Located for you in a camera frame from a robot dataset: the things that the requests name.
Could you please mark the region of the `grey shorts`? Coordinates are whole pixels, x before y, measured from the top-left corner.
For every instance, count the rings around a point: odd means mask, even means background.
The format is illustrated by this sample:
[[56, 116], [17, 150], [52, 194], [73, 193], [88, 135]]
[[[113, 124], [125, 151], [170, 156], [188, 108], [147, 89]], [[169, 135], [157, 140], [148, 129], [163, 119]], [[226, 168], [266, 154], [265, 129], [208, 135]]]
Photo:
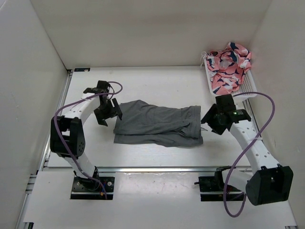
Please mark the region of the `grey shorts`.
[[142, 100], [120, 104], [122, 119], [113, 133], [116, 144], [157, 144], [192, 148], [203, 144], [201, 107], [168, 108]]

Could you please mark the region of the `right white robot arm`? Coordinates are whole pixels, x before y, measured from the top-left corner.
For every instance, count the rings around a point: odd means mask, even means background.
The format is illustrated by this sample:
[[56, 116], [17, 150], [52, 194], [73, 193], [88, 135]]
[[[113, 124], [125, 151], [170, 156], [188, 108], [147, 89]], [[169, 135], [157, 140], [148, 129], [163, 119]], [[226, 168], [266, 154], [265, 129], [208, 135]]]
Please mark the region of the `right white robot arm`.
[[258, 139], [246, 110], [237, 110], [231, 105], [229, 111], [222, 111], [213, 104], [201, 122], [207, 123], [218, 135], [228, 130], [246, 150], [245, 156], [252, 169], [252, 175], [249, 175], [235, 166], [218, 168], [214, 174], [214, 186], [218, 190], [224, 191], [232, 186], [244, 192], [254, 206], [288, 200], [293, 171], [289, 166], [282, 166]]

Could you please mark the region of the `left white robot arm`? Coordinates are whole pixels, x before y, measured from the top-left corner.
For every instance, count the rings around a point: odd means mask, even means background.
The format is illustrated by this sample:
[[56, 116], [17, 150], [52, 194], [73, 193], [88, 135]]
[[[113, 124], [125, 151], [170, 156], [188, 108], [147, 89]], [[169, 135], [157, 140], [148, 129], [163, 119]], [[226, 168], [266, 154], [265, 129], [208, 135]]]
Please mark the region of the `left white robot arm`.
[[106, 120], [122, 118], [122, 111], [116, 98], [107, 95], [89, 94], [60, 110], [69, 108], [61, 116], [55, 113], [51, 120], [51, 151], [64, 158], [74, 169], [77, 177], [83, 178], [83, 185], [89, 191], [95, 191], [100, 179], [95, 176], [96, 168], [85, 154], [85, 136], [83, 124], [94, 114], [99, 125], [107, 126]]

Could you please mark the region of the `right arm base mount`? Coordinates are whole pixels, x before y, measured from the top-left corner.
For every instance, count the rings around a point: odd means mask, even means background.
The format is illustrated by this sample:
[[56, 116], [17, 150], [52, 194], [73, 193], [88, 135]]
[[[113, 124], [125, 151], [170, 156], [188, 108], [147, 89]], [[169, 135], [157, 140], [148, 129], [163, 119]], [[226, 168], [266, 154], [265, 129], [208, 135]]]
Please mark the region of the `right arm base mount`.
[[[198, 181], [194, 182], [195, 186], [199, 186], [200, 197], [202, 202], [223, 201], [224, 181], [222, 177], [223, 171], [228, 171], [231, 167], [219, 167], [213, 176], [198, 177]], [[226, 200], [242, 201], [244, 193], [237, 188], [227, 185]]]

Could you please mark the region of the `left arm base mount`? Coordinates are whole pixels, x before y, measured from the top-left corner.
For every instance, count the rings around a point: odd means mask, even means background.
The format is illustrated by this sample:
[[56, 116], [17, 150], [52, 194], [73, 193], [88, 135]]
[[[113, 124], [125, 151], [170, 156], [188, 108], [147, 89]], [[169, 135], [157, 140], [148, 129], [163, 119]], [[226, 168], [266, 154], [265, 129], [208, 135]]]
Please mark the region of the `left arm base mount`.
[[75, 176], [71, 187], [70, 199], [74, 200], [113, 200], [115, 177], [99, 177], [103, 184], [106, 195], [101, 185], [90, 179]]

